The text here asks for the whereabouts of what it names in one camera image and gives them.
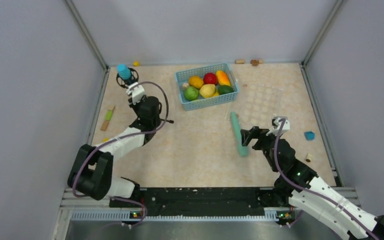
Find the clear zip top bag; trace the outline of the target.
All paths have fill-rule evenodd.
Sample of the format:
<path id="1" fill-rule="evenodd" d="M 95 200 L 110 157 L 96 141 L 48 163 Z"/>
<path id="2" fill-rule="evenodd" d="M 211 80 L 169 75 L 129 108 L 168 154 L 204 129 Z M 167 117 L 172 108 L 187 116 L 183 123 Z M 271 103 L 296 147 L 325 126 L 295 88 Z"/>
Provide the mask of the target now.
<path id="1" fill-rule="evenodd" d="M 283 90 L 262 83 L 242 83 L 236 99 L 226 110 L 224 119 L 229 121 L 236 114 L 243 129 L 253 126 L 271 128 L 272 118 L 279 114 Z"/>

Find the light blue plastic basket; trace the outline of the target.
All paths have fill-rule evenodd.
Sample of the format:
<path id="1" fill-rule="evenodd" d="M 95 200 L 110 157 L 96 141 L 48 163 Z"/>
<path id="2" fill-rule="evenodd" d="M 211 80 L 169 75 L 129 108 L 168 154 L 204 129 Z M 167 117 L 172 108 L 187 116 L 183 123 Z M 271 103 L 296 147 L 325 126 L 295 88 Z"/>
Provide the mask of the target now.
<path id="1" fill-rule="evenodd" d="M 240 91 L 230 64 L 225 62 L 178 71 L 174 78 L 185 111 L 232 102 Z"/>

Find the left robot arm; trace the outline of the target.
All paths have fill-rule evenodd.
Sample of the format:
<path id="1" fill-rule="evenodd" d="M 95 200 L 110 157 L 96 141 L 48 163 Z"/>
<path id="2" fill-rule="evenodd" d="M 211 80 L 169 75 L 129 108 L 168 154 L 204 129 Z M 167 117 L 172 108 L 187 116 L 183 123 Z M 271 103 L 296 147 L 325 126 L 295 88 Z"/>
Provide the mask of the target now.
<path id="1" fill-rule="evenodd" d="M 129 207 L 140 202 L 139 184 L 113 176 L 113 166 L 134 149 L 146 145 L 161 125 L 162 103 L 155 96 L 144 96 L 130 106 L 136 119 L 119 135 L 96 146 L 82 145 L 75 157 L 67 184 L 73 190 L 94 200 L 121 197 Z"/>

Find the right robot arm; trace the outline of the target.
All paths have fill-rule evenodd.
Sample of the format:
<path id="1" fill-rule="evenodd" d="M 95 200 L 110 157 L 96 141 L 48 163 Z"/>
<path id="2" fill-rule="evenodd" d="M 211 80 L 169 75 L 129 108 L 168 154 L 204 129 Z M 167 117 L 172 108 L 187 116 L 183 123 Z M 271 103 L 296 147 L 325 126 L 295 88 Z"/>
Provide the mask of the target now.
<path id="1" fill-rule="evenodd" d="M 384 215 L 375 216 L 350 202 L 298 160 L 285 139 L 257 126 L 241 129 L 240 139 L 244 147 L 256 139 L 252 149 L 261 150 L 271 169 L 280 174 L 272 194 L 277 205 L 301 209 L 343 240 L 384 240 Z"/>

